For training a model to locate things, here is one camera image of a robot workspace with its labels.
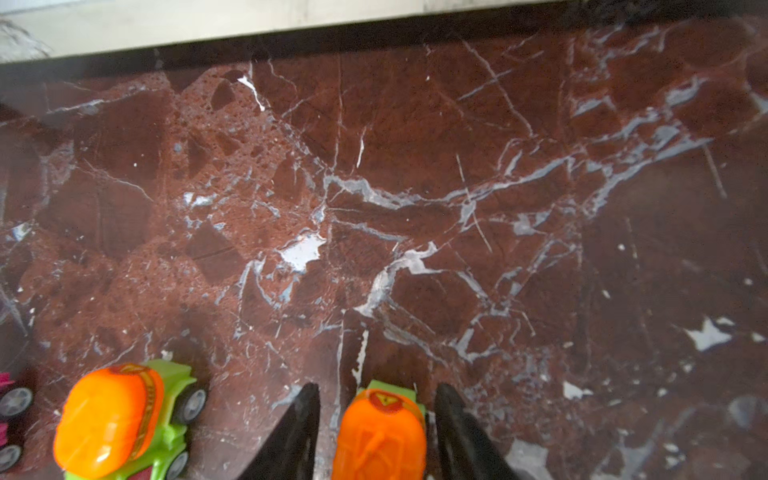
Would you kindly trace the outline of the pink green toy truck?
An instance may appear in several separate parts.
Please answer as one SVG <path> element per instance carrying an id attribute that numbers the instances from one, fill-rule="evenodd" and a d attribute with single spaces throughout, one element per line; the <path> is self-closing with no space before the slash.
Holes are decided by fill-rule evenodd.
<path id="1" fill-rule="evenodd" d="M 1 473 L 14 469 L 24 454 L 20 432 L 24 415 L 31 408 L 35 394 L 27 386 L 17 385 L 8 372 L 1 373 Z"/>

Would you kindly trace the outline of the orange green toy truck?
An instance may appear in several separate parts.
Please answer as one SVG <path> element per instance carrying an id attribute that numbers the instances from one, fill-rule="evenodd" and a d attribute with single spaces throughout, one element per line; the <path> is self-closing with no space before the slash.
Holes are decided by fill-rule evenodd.
<path id="1" fill-rule="evenodd" d="M 53 444 L 66 479 L 182 476 L 186 434 L 207 403 L 192 368 L 155 359 L 95 370 L 72 388 Z"/>

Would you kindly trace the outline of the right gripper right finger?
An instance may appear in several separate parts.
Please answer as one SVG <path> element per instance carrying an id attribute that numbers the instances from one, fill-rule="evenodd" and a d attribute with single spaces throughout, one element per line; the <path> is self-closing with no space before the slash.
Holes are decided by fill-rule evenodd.
<path id="1" fill-rule="evenodd" d="M 437 386 L 434 412 L 444 479 L 519 479 L 453 386 Z"/>

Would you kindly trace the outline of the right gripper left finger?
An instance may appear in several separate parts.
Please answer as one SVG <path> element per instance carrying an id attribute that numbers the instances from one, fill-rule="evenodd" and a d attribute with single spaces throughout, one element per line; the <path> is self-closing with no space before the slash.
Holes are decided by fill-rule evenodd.
<path id="1" fill-rule="evenodd" d="M 320 421 L 320 392 L 305 384 L 239 480 L 311 480 Z"/>

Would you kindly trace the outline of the orange green mixer truck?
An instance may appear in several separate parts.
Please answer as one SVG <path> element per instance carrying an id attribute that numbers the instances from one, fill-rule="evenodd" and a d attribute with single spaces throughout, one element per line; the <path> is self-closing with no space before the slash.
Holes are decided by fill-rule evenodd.
<path id="1" fill-rule="evenodd" d="M 427 464 L 427 414 L 416 392 L 373 380 L 342 417 L 333 479 L 422 479 Z"/>

